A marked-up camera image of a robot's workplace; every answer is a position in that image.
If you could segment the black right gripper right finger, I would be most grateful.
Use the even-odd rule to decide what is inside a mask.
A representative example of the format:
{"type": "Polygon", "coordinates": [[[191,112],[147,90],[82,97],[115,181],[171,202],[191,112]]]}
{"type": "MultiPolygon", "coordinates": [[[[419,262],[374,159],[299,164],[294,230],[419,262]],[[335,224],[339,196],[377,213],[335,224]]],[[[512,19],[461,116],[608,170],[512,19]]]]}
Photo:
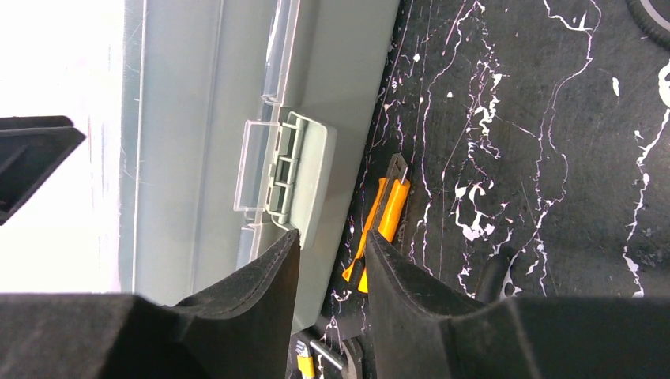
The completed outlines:
{"type": "Polygon", "coordinates": [[[666,298],[510,297],[452,290],[381,234],[366,244],[380,378],[666,378],[666,298]]]}

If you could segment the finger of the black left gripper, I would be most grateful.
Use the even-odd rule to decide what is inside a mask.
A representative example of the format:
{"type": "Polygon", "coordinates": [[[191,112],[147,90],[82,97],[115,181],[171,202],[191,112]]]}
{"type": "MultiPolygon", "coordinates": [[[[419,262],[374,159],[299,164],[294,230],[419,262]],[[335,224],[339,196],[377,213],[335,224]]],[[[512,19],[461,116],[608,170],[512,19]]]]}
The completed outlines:
{"type": "Polygon", "coordinates": [[[62,115],[1,119],[1,224],[5,224],[85,140],[62,115]]]}

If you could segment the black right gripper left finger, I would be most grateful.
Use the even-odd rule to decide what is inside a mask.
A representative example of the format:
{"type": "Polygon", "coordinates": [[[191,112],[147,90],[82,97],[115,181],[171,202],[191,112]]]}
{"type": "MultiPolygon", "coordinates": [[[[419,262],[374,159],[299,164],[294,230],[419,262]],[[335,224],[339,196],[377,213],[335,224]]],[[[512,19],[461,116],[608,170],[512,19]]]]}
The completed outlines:
{"type": "Polygon", "coordinates": [[[4,378],[282,378],[297,231],[174,306],[130,294],[1,297],[4,378]]]}

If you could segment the green plastic tool box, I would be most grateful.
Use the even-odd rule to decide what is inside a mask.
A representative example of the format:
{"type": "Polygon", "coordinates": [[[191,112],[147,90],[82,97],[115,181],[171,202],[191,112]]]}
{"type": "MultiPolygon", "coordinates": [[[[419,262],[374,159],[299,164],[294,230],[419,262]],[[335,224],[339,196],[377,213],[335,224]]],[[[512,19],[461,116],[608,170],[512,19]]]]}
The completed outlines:
{"type": "Polygon", "coordinates": [[[292,328],[318,319],[396,1],[127,1],[122,291],[174,305],[299,232],[292,328]]]}

